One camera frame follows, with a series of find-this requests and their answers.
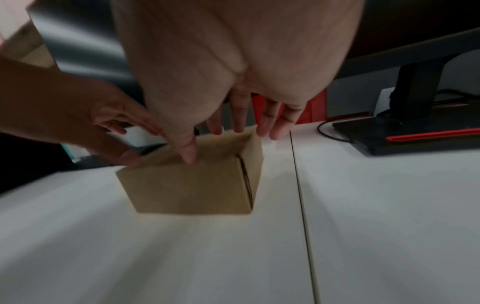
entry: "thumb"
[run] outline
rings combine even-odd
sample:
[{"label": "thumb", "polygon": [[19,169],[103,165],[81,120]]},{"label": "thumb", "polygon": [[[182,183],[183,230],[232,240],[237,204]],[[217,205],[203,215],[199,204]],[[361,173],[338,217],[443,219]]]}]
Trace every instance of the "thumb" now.
[{"label": "thumb", "polygon": [[141,159],[131,147],[95,126],[87,125],[78,134],[80,137],[74,144],[93,151],[110,163],[128,166],[138,164]]},{"label": "thumb", "polygon": [[181,155],[187,165],[192,165],[197,160],[198,147],[195,138],[195,128],[163,130],[168,143]]}]

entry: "monitor stand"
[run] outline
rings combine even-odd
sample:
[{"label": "monitor stand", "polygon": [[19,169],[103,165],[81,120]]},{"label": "monitor stand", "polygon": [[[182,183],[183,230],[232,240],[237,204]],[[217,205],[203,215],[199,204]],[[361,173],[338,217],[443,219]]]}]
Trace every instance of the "monitor stand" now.
[{"label": "monitor stand", "polygon": [[442,70],[455,56],[402,66],[389,117],[334,123],[371,155],[480,148],[480,104],[433,108]]}]

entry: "desk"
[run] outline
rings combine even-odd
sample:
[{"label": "desk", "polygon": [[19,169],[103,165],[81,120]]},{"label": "desk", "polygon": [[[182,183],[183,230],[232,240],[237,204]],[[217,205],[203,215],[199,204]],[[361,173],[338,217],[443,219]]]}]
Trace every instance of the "desk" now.
[{"label": "desk", "polygon": [[118,168],[3,196],[0,302],[313,304],[291,140],[263,143],[249,216],[137,214]]},{"label": "desk", "polygon": [[292,140],[322,304],[478,303],[480,151],[371,158],[317,125]]}]

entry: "cardboard box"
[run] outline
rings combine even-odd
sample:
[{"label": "cardboard box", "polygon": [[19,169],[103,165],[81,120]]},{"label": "cardboard box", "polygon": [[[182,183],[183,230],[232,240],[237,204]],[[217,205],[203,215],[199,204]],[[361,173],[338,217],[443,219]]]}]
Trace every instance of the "cardboard box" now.
[{"label": "cardboard box", "polygon": [[250,214],[260,182],[262,142],[242,134],[197,137],[194,165],[184,164],[170,146],[145,157],[139,166],[117,172],[135,209],[142,213]]}]

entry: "red strip on monitor base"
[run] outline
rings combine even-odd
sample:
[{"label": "red strip on monitor base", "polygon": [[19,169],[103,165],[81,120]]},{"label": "red strip on monitor base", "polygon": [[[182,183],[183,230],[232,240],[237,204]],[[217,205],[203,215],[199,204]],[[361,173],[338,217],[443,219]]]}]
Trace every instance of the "red strip on monitor base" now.
[{"label": "red strip on monitor base", "polygon": [[426,140],[426,139],[469,136],[469,135],[480,135],[480,128],[388,136],[386,139],[390,142],[398,143],[398,142],[408,142],[408,141],[415,141],[415,140]]}]

